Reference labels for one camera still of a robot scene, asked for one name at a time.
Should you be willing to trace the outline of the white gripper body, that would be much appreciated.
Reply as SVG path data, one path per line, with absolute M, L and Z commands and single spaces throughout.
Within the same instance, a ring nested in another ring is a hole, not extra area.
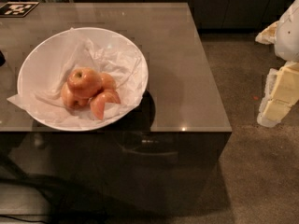
M 295 0 L 280 17 L 274 47 L 281 59 L 299 62 L 299 0 Z

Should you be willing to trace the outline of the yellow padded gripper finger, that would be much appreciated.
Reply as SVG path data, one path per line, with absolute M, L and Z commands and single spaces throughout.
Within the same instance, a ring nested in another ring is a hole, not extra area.
M 299 63 L 286 62 L 267 75 L 257 122 L 264 127 L 275 127 L 298 101 Z

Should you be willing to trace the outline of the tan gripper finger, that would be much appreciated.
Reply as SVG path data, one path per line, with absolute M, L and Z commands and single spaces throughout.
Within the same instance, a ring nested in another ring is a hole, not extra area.
M 277 26 L 277 21 L 270 24 L 268 27 L 257 34 L 257 36 L 255 37 L 255 41 L 265 45 L 274 44 L 276 41 Z

